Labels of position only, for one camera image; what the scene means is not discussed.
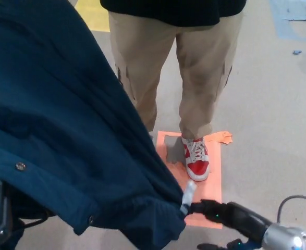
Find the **orange mat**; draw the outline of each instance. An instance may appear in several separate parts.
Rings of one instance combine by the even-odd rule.
[[[161,159],[165,162],[169,170],[173,173],[179,185],[184,190],[190,180],[185,166],[180,163],[167,162],[167,145],[165,138],[167,136],[181,136],[180,133],[173,132],[158,132],[156,150]],[[229,144],[232,142],[231,134],[228,132],[219,132],[205,137],[205,143],[210,157],[210,174],[206,181],[196,182],[197,190],[194,194],[194,202],[200,199],[214,199],[222,202],[221,188],[221,143]],[[221,224],[216,224],[205,219],[203,215],[190,215],[186,218],[186,223],[189,226],[216,228],[221,229]]]

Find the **person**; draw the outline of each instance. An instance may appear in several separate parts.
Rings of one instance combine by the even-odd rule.
[[[155,125],[156,90],[174,40],[182,77],[180,130],[187,172],[210,172],[204,136],[232,69],[246,0],[101,0],[109,12],[118,78],[148,131]]]

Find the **black cable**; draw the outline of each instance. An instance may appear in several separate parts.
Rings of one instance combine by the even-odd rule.
[[[286,199],[284,199],[278,208],[278,213],[277,213],[277,223],[280,223],[280,218],[281,218],[281,211],[283,210],[283,206],[285,205],[286,202],[288,202],[291,199],[306,199],[305,195],[291,195],[288,196]]]

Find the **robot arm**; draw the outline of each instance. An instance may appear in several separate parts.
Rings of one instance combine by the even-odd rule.
[[[201,244],[198,246],[201,250],[250,250],[261,247],[265,250],[306,250],[305,231],[272,223],[237,203],[220,204],[212,200],[202,200],[191,205],[190,213],[204,214],[208,220],[235,229],[249,239],[247,243],[233,241],[227,248]]]

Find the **foot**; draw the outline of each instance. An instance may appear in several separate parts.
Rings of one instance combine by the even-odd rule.
[[[204,138],[187,140],[182,137],[182,142],[188,175],[194,181],[206,180],[210,173],[210,163]]]

